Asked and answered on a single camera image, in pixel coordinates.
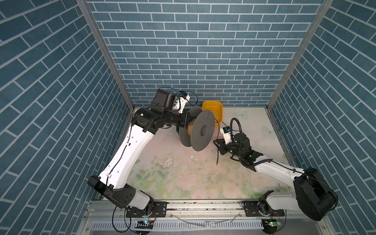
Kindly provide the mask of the grey perforated cable spool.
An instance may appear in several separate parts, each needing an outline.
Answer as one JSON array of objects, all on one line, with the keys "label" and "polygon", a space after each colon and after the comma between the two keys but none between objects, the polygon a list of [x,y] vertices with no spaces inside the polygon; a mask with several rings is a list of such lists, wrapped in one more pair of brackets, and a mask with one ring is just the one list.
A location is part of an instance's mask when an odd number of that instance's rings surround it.
[{"label": "grey perforated cable spool", "polygon": [[195,107],[187,114],[193,117],[187,128],[179,128],[179,139],[185,147],[192,147],[195,151],[204,150],[210,143],[214,128],[215,118],[210,110]]}]

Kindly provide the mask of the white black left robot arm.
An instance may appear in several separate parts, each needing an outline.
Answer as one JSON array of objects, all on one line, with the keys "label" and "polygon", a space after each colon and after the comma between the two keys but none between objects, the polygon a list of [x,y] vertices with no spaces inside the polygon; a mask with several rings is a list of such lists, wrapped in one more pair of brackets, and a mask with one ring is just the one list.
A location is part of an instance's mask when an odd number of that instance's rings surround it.
[{"label": "white black left robot arm", "polygon": [[182,114],[159,109],[141,108],[131,119],[126,137],[108,166],[88,180],[88,185],[119,208],[133,207],[150,214],[154,199],[126,183],[130,171],[143,148],[160,128],[187,128],[194,120],[188,112]]}]

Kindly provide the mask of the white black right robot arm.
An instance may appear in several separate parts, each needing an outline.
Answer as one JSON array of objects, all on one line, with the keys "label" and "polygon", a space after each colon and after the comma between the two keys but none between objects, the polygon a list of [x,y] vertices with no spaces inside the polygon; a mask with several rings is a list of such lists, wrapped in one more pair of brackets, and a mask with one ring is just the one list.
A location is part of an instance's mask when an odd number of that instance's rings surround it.
[{"label": "white black right robot arm", "polygon": [[250,146],[245,134],[235,134],[214,140],[219,154],[229,153],[231,159],[240,162],[254,172],[266,174],[293,189],[290,193],[269,190],[258,200],[260,214],[270,216],[274,211],[299,211],[308,218],[320,221],[329,211],[334,210],[339,199],[328,186],[322,174],[315,168],[294,168],[274,161]]}]

